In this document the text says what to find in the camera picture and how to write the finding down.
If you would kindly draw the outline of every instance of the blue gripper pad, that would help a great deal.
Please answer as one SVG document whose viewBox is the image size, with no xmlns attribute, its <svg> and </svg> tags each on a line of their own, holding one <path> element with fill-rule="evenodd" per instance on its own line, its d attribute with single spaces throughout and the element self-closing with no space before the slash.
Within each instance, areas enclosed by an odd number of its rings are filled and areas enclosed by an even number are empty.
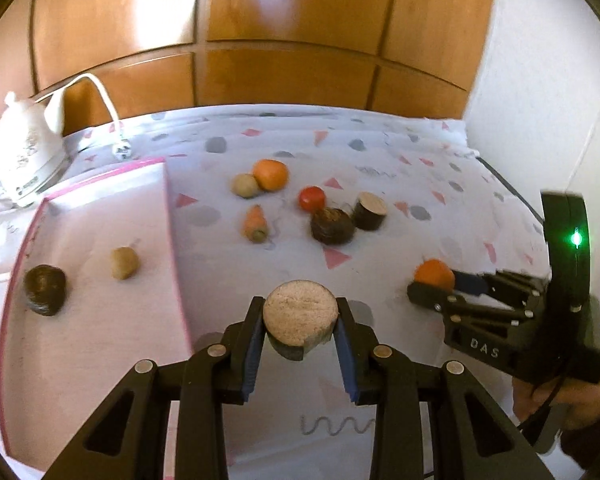
<svg viewBox="0 0 600 480">
<path fill-rule="evenodd" d="M 338 316 L 336 328 L 333 331 L 333 338 L 336 342 L 336 351 L 338 352 L 344 389 L 349 394 L 351 402 L 357 402 L 360 397 L 360 391 L 358 389 L 358 382 L 356 381 L 356 362 L 353 358 L 351 344 L 347 338 L 347 332 L 344 329 L 344 323 L 340 316 Z"/>
<path fill-rule="evenodd" d="M 472 296 L 480 296 L 489 292 L 489 285 L 481 276 L 460 272 L 459 270 L 454 270 L 453 273 L 456 277 L 456 286 L 454 287 L 456 290 L 466 292 Z"/>
<path fill-rule="evenodd" d="M 251 334 L 249 348 L 244 357 L 244 370 L 242 375 L 242 397 L 244 402 L 249 400 L 249 395 L 256 386 L 256 376 L 258 375 L 258 366 L 260 365 L 260 355 L 264 343 L 264 322 L 262 320 L 262 310 L 258 314 L 258 320 Z"/>
</svg>

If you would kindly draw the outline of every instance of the kettle spout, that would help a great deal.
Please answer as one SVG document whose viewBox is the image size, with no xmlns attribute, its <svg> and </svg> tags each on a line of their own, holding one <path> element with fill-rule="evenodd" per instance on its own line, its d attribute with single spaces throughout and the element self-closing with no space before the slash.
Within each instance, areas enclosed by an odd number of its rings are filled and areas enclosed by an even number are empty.
<svg viewBox="0 0 600 480">
<path fill-rule="evenodd" d="M 49 129 L 56 135 L 62 135 L 64 129 L 64 90 L 56 90 L 45 108 L 45 121 Z"/>
</svg>

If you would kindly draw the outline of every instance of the red tomato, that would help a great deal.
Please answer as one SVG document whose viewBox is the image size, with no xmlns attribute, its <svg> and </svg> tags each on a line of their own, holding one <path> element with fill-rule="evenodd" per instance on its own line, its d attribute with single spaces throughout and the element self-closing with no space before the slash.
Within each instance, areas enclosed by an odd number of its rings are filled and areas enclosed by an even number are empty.
<svg viewBox="0 0 600 480">
<path fill-rule="evenodd" d="M 326 199 L 324 191 L 319 187 L 305 187 L 298 195 L 298 205 L 300 209 L 313 213 L 319 209 L 324 209 Z"/>
</svg>

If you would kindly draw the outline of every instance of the power cord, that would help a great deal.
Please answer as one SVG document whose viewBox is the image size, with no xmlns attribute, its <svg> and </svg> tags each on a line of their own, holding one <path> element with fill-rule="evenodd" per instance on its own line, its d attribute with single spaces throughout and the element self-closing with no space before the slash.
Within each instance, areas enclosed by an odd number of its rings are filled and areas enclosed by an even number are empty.
<svg viewBox="0 0 600 480">
<path fill-rule="evenodd" d="M 551 391 L 546 400 L 542 403 L 542 405 L 535 410 L 526 420 L 521 422 L 518 425 L 518 430 L 520 433 L 525 433 L 528 431 L 534 424 L 536 424 L 542 417 L 546 415 L 548 409 L 551 408 L 551 403 L 554 401 L 555 396 L 558 394 L 562 386 L 564 385 L 564 381 L 567 379 L 567 370 L 565 370 L 558 378 L 558 382 L 555 383 L 554 389 Z"/>
</svg>

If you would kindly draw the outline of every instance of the white tray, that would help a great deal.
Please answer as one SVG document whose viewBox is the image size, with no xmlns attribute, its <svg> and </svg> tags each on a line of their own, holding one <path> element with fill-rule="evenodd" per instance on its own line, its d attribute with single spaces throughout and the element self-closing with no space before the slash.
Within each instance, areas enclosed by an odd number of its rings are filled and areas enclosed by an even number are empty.
<svg viewBox="0 0 600 480">
<path fill-rule="evenodd" d="M 132 245 L 119 282 L 109 253 Z M 53 317 L 27 307 L 24 273 L 60 267 L 68 295 Z M 166 164 L 138 160 L 53 191 L 24 238 L 0 326 L 0 430 L 8 455 L 46 470 L 110 389 L 142 358 L 186 360 L 191 344 L 171 240 Z"/>
</svg>

